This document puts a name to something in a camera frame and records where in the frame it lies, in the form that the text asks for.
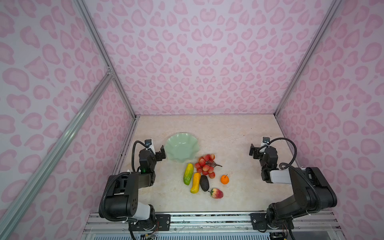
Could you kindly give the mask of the green yellow fake mango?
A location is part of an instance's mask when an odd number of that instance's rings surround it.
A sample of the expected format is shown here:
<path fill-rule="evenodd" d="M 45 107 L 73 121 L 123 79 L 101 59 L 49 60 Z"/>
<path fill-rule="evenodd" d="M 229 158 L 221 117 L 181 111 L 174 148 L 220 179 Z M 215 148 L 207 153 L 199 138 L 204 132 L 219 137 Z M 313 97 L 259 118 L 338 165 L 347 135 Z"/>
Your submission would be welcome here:
<path fill-rule="evenodd" d="M 190 184 L 193 174 L 194 174 L 194 165 L 191 163 L 188 163 L 183 176 L 183 182 L 185 185 L 188 186 Z"/>

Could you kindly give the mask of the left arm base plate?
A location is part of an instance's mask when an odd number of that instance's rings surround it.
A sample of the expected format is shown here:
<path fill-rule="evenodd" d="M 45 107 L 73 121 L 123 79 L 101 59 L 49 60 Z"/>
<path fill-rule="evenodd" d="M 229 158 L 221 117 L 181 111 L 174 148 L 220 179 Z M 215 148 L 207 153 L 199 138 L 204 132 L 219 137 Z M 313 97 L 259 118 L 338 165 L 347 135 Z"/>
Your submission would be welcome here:
<path fill-rule="evenodd" d="M 150 224 L 150 231 L 165 232 L 170 230 L 171 215 L 169 214 L 155 214 L 151 218 L 152 223 Z"/>

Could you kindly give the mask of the red green fake peach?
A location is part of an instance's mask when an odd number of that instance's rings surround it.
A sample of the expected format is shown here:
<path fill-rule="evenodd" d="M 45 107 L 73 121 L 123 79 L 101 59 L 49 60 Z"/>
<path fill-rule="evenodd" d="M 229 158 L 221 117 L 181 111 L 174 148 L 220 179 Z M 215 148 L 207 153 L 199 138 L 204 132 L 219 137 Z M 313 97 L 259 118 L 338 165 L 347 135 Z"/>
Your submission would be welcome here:
<path fill-rule="evenodd" d="M 221 190 L 217 189 L 217 188 L 212 188 L 211 191 L 210 191 L 210 196 L 213 199 L 221 199 L 221 198 L 223 198 L 224 193 Z"/>

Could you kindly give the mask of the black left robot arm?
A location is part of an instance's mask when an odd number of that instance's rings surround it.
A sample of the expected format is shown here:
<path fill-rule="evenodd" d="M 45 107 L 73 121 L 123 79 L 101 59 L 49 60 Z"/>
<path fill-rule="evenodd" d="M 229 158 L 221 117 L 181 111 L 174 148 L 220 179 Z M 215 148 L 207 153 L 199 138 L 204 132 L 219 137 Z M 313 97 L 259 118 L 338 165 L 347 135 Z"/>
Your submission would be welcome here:
<path fill-rule="evenodd" d="M 134 231 L 156 229 L 159 224 L 154 207 L 139 202 L 139 189 L 154 185 L 156 164 L 165 158 L 164 146 L 158 152 L 144 148 L 139 152 L 138 172 L 109 176 L 99 205 L 99 216 L 110 222 L 128 222 Z"/>

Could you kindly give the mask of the dark fake avocado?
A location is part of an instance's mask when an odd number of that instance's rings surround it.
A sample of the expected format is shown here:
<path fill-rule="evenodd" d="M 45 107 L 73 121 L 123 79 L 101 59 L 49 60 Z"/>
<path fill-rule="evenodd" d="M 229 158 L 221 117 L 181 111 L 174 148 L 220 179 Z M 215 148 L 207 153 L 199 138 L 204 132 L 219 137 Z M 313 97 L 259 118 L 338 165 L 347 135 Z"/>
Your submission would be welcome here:
<path fill-rule="evenodd" d="M 201 189 L 204 191 L 204 192 L 207 192 L 210 188 L 210 184 L 209 184 L 209 180 L 207 178 L 207 176 L 205 175 L 202 175 L 201 176 L 201 179 L 200 179 L 200 186 L 201 186 Z"/>

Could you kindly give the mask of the red fake lychee bunch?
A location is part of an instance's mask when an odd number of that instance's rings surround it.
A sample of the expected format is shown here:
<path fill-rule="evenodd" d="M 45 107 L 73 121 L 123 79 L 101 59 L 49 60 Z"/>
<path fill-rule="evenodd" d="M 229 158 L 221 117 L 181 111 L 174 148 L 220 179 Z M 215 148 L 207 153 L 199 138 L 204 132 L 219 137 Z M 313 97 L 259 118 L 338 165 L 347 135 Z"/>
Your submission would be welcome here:
<path fill-rule="evenodd" d="M 198 161 L 194 164 L 195 169 L 198 173 L 208 176 L 210 179 L 216 177 L 215 168 L 222 167 L 215 162 L 216 156 L 214 154 L 208 154 L 200 157 Z"/>

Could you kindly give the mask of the small fake orange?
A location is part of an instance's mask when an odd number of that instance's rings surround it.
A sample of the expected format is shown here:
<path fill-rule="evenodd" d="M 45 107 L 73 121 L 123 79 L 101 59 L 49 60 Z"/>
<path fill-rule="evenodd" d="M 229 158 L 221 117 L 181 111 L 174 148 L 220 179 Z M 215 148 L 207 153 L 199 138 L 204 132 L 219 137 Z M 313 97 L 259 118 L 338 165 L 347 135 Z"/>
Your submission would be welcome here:
<path fill-rule="evenodd" d="M 223 185 L 227 185 L 229 183 L 230 179 L 229 179 L 228 175 L 222 175 L 220 181 Z"/>

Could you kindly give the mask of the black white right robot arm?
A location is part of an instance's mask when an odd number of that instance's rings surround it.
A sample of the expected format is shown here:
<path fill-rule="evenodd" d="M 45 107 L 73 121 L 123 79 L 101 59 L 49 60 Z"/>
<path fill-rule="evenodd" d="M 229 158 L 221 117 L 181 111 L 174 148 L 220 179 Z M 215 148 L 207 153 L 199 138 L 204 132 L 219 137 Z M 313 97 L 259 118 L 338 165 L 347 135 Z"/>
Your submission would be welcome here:
<path fill-rule="evenodd" d="M 250 214 L 253 229 L 261 233 L 268 230 L 294 228 L 293 220 L 320 212 L 337 205 L 337 196 L 317 167 L 296 168 L 292 164 L 278 165 L 276 148 L 264 144 L 251 145 L 250 156 L 259 160 L 262 180 L 268 184 L 287 184 L 293 195 L 268 206 L 264 214 Z"/>

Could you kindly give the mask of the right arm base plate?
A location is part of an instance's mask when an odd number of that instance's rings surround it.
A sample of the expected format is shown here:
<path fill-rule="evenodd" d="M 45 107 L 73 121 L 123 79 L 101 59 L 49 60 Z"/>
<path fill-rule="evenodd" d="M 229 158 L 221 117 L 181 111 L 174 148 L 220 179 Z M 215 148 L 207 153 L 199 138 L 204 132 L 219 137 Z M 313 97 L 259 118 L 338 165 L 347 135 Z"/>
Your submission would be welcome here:
<path fill-rule="evenodd" d="M 266 217 L 266 213 L 251 213 L 251 224 L 253 230 L 259 231 L 261 233 L 267 232 L 270 228 L 268 226 L 268 221 Z"/>

